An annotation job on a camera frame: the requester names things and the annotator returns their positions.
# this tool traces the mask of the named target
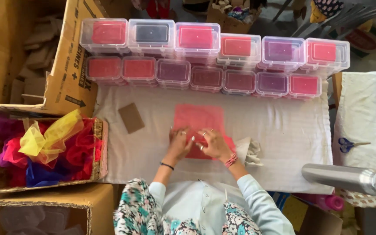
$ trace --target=black bracelet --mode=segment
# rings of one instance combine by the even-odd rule
[[[175,170],[173,167],[171,167],[170,165],[165,164],[165,163],[163,163],[163,162],[160,162],[160,165],[161,165],[161,166],[167,166],[167,167],[171,168],[173,171]]]

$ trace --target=yellow tulle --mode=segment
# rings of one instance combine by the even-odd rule
[[[65,141],[84,128],[79,109],[68,113],[49,126],[42,135],[35,121],[20,139],[18,152],[28,155],[33,162],[47,164],[65,152]]]

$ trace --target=scissors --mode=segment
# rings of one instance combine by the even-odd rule
[[[340,149],[342,153],[348,153],[355,146],[366,145],[370,143],[371,142],[353,143],[347,140],[346,138],[339,138],[339,144],[341,145]]]

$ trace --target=pink bracelet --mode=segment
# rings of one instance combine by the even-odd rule
[[[229,168],[235,161],[237,161],[239,158],[237,157],[236,153],[233,153],[230,156],[230,159],[227,160],[227,162],[224,164],[227,168]]]

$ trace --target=bracelet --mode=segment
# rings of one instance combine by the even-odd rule
[[[233,153],[230,156],[230,159],[227,160],[227,162],[224,164],[227,168],[229,168],[235,161],[237,161],[239,158],[237,157],[236,153]]]
[[[160,162],[160,165],[161,165],[161,166],[167,166],[167,167],[171,168],[173,171],[175,170],[172,166],[170,166],[170,165],[168,165],[168,164],[165,164],[165,163],[163,163],[163,162]]]

